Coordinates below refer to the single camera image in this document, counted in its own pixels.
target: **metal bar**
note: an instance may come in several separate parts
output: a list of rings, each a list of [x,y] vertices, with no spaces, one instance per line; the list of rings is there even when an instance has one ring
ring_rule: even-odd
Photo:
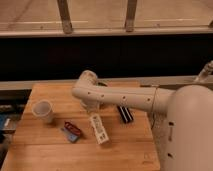
[[[134,31],[136,8],[137,8],[137,0],[128,0],[126,22],[125,22],[126,32]]]
[[[210,28],[213,28],[213,20],[211,21],[211,23],[209,24]]]
[[[72,33],[72,23],[70,20],[67,0],[57,0],[59,13],[62,21],[62,28],[65,34]]]

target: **black object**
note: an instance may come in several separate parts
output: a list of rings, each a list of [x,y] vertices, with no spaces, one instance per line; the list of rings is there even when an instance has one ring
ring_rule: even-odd
[[[124,123],[133,122],[133,116],[127,107],[117,106],[117,109]]]

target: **floor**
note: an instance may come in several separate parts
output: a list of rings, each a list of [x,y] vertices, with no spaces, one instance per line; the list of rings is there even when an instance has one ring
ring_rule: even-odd
[[[74,28],[123,28],[128,0],[68,0]],[[138,0],[135,27],[202,26],[212,0]],[[57,1],[1,0],[0,30],[61,29]]]

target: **small blue object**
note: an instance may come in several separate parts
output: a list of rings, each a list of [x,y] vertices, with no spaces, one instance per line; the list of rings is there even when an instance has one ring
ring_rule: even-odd
[[[7,115],[0,115],[0,130],[4,129],[4,124],[7,120],[8,116]]]
[[[75,134],[72,134],[71,132],[69,132],[66,128],[61,128],[61,130],[66,134],[67,139],[71,142],[76,142],[78,140],[78,136],[76,136]]]

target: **white remote control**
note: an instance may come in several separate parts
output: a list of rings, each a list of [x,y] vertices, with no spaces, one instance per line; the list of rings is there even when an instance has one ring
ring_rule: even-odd
[[[90,116],[90,122],[94,128],[95,136],[98,141],[98,144],[103,144],[109,141],[109,137],[106,133],[106,130],[102,124],[101,117],[97,113],[93,113]]]

